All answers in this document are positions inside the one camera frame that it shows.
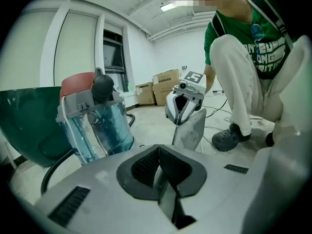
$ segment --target sunglasses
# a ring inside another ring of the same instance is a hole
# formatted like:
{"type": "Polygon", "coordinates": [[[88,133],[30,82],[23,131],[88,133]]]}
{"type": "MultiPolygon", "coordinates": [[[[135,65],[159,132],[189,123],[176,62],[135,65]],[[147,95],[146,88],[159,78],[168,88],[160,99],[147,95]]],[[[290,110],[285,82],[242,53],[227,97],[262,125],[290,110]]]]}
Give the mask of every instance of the sunglasses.
{"type": "Polygon", "coordinates": [[[264,38],[264,31],[262,27],[259,24],[252,24],[250,26],[250,30],[254,39],[254,59],[255,59],[255,65],[258,68],[260,64],[262,64],[261,61],[258,61],[258,56],[260,55],[260,48],[259,48],[259,42],[264,38]]]}

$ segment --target person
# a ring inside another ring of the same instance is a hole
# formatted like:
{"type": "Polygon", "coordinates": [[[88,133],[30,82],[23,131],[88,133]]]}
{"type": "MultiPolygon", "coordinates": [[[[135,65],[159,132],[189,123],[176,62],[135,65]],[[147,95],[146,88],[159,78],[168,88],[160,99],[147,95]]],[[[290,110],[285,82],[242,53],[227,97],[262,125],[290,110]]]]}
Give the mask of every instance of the person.
{"type": "MultiPolygon", "coordinates": [[[[266,137],[268,146],[294,134],[295,128],[279,95],[300,68],[302,53],[308,52],[304,50],[310,47],[310,39],[307,36],[290,39],[297,40],[290,50],[284,35],[247,0],[198,1],[216,8],[225,32],[218,37],[210,22],[205,33],[206,92],[217,76],[232,110],[229,128],[213,136],[213,145],[226,152],[250,139],[250,114],[275,122],[273,132],[266,137]],[[260,39],[255,39],[254,30],[261,32],[260,39]]],[[[267,1],[279,13],[276,1],[267,1]]]]}

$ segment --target cardboard box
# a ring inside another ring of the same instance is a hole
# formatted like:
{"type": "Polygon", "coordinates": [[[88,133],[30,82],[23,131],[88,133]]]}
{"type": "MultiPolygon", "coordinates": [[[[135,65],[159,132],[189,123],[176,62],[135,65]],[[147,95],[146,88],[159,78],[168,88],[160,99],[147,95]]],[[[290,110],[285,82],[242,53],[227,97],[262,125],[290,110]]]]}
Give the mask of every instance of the cardboard box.
{"type": "Polygon", "coordinates": [[[162,83],[169,80],[177,80],[181,76],[181,73],[178,69],[173,69],[164,73],[153,76],[153,85],[162,83]]]}
{"type": "Polygon", "coordinates": [[[151,82],[136,86],[136,95],[139,105],[155,104],[153,84],[151,82]]]}
{"type": "Polygon", "coordinates": [[[181,73],[178,69],[153,76],[153,91],[159,106],[166,104],[166,97],[179,84],[181,73]]]}

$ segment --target pants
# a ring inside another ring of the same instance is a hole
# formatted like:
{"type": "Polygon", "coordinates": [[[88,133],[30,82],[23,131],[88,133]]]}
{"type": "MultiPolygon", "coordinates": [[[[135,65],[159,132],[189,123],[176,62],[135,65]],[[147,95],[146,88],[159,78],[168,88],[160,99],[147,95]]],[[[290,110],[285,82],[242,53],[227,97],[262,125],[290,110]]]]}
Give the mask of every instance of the pants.
{"type": "Polygon", "coordinates": [[[237,124],[243,136],[251,134],[250,114],[275,122],[275,143],[295,133],[279,95],[302,65],[300,54],[309,44],[307,36],[300,37],[274,79],[261,80],[248,51],[237,38],[224,35],[214,40],[210,47],[211,66],[232,109],[230,123],[237,124]]]}

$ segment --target green t-shirt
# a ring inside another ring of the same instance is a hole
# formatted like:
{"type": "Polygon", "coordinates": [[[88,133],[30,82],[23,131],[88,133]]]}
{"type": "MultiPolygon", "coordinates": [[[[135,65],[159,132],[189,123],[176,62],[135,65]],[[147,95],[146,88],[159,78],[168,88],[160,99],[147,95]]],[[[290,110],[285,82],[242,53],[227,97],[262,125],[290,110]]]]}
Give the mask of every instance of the green t-shirt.
{"type": "MultiPolygon", "coordinates": [[[[280,14],[276,0],[268,0],[273,8],[280,14]]],[[[277,31],[259,12],[253,8],[253,19],[251,23],[243,23],[235,19],[229,18],[219,11],[216,12],[222,21],[225,33],[235,36],[248,50],[253,62],[256,64],[259,78],[273,79],[281,69],[290,50],[285,42],[283,35],[277,31]],[[251,34],[251,25],[259,24],[264,31],[264,38],[258,43],[259,51],[256,54],[254,51],[254,39],[251,34]]],[[[205,53],[206,64],[211,65],[209,51],[213,41],[217,38],[215,29],[208,24],[205,33],[205,53]]]]}

